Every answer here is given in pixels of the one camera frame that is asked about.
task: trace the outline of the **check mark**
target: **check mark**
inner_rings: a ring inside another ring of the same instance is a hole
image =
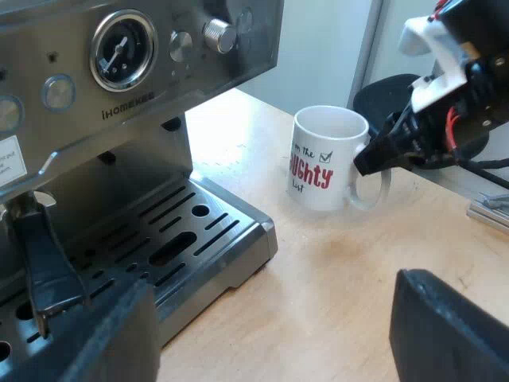
[[[331,151],[329,154],[321,153],[320,154],[320,163],[330,163],[331,157],[332,157],[333,151]]]

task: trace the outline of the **mug handle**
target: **mug handle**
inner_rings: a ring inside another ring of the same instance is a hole
[[[366,144],[362,143],[356,148],[356,157],[362,150],[366,148]],[[380,185],[380,191],[378,196],[374,201],[363,201],[360,199],[359,194],[357,193],[357,179],[359,178],[359,171],[356,166],[352,163],[350,183],[347,186],[347,195],[350,203],[354,205],[357,209],[361,211],[370,211],[372,210],[380,200],[385,201],[387,199],[387,195],[389,194],[390,182],[392,180],[392,172],[390,170],[382,171],[382,184]]]

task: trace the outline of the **white sticker label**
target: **white sticker label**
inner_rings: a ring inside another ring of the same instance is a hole
[[[25,175],[25,161],[16,135],[0,141],[0,187]]]

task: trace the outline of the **table surface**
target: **table surface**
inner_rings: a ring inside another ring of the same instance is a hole
[[[509,237],[466,217],[468,200],[395,170],[375,211],[312,214],[285,191],[291,115],[233,90],[187,121],[195,169],[271,216],[279,251],[163,349],[158,382],[397,381],[388,337],[402,268],[432,271],[509,323]]]

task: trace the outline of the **gauge dial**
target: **gauge dial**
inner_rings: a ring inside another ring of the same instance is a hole
[[[150,19],[137,10],[120,10],[105,18],[92,40],[90,66],[97,83],[110,92],[125,92],[149,73],[157,48]]]

